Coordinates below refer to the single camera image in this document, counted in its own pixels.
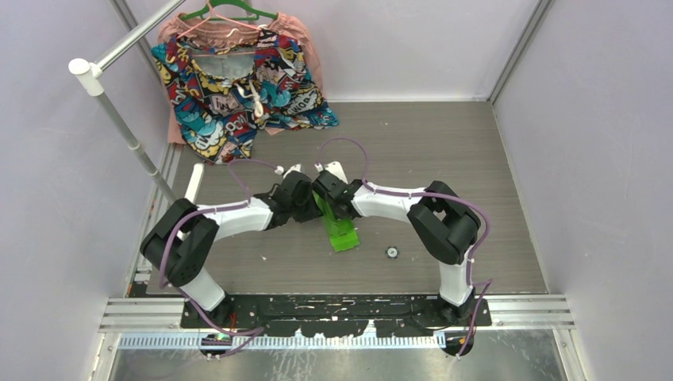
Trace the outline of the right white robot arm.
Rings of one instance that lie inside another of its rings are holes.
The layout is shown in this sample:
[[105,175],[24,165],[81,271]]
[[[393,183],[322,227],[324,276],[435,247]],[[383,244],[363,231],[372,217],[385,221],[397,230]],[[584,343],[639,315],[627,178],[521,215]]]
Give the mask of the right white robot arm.
[[381,217],[409,223],[426,251],[438,262],[440,314],[449,325],[462,325],[471,316],[475,285],[473,256],[490,233],[490,219],[476,204],[457,196],[446,183],[402,189],[346,181],[339,163],[316,166],[313,190],[336,217]]

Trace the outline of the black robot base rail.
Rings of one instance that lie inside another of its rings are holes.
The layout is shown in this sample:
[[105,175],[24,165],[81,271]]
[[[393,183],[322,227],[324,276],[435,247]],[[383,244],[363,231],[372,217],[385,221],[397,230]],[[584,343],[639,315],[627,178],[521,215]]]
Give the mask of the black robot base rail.
[[462,306],[437,294],[227,294],[207,310],[184,303],[184,329],[213,329],[223,337],[429,337],[442,329],[473,333],[492,319],[482,294]]

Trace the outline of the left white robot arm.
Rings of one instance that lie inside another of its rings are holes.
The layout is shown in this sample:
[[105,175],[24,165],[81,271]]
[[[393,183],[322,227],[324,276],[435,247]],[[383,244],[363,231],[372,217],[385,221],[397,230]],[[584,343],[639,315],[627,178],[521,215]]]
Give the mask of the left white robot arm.
[[261,232],[290,219],[310,221],[320,216],[313,199],[312,180],[290,171],[267,193],[248,201],[196,206],[186,198],[174,202],[140,244],[140,253],[173,287],[196,302],[200,316],[214,328],[232,315],[227,293],[204,269],[215,241],[240,233]]

